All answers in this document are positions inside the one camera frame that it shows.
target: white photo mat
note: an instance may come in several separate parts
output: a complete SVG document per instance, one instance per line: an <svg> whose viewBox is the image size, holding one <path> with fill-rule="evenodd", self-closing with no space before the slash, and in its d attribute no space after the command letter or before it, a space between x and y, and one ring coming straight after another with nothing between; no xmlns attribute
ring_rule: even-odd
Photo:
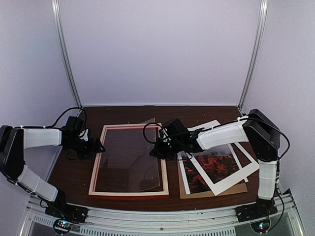
<svg viewBox="0 0 315 236"><path fill-rule="evenodd" d="M199 128L205 128L206 129L206 128L211 128L212 126L216 126L219 124L220 123L217 120L213 120L211 122L208 122L208 123L205 123L205 124L193 127L193 128L189 128L188 130L192 131L192 130L196 130ZM218 195L218 194L224 192L225 190L236 185L238 182L242 181L243 179L245 182L248 182L247 177L259 169L259 164L252 158L252 156L239 143L235 143L235 146L248 158L248 160L250 161L250 164L248 164L245 167L242 167L238 158L235 155L235 152L234 152L232 146L229 145L229 148L230 148L230 150L234 156L234 159L235 159L235 161L239 167L239 170L237 172L231 174L230 176L226 177L225 179L220 180L219 182L217 182L215 184L211 181L211 179L206 174L206 172L203 170L203 168L198 163L198 161L195 159L195 157L193 155L190 156L190 158L191 158L190 161L195 166L197 171L200 173L201 177L207 183L207 185L209 186L209 188L211 189L211 191L213 192L214 195ZM178 153L178 159L179 160L181 159L180 153ZM182 175L186 175L185 167L184 167L184 164L182 161L180 161L180 168L181 168ZM184 181L186 194L189 195L190 190L189 190L189 185L188 185L188 181L187 181L186 176L183 176L183 181Z"/></svg>

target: white panel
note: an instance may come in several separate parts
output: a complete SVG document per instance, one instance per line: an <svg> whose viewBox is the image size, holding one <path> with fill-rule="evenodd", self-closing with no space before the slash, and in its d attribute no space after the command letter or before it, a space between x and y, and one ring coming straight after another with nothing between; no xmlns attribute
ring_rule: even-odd
<svg viewBox="0 0 315 236"><path fill-rule="evenodd" d="M259 108L291 140L280 181L290 188L307 235L315 216L315 1L269 1L256 72L245 109ZM286 148L281 139L281 150Z"/></svg>
<svg viewBox="0 0 315 236"><path fill-rule="evenodd" d="M62 0L84 105L236 105L259 0Z"/></svg>
<svg viewBox="0 0 315 236"><path fill-rule="evenodd" d="M51 1L0 1L0 125L50 125L74 105ZM31 148L25 159L46 178L55 153ZM29 195L0 174L0 199L0 235L16 236Z"/></svg>

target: transparent plastic sheet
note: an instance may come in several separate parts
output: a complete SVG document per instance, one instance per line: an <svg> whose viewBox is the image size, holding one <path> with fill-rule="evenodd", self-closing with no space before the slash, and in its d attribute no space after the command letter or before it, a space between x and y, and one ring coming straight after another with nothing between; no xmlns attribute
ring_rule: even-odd
<svg viewBox="0 0 315 236"><path fill-rule="evenodd" d="M155 119L143 124L155 122ZM162 190L160 166L149 155L154 145L145 141L141 127L109 128L95 184L95 192L136 193ZM155 141L157 128L148 127L146 136Z"/></svg>

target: dark brown tabletop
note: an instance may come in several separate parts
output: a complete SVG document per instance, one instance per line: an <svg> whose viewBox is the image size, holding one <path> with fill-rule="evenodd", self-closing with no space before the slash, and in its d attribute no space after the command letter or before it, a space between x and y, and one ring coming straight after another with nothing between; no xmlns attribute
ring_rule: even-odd
<svg viewBox="0 0 315 236"><path fill-rule="evenodd" d="M225 123L241 116L236 107L197 107L197 106L144 106L144 107L86 107L88 114L87 128L92 130L92 137L100 137L105 124L142 123L151 118L164 123L171 118L179 118L186 127L193 127L214 119ZM248 143L243 147L254 156ZM76 158L70 152L69 158ZM242 165L248 162L240 155ZM228 196L198 199L180 199L178 170L176 161L167 161L169 185L168 198L156 199L100 199L88 195L95 155L88 160L66 159L62 151L52 171L49 182L66 193L69 203L119 210L192 210L227 207L254 202L258 191L258 171L248 177L246 193Z"/></svg>

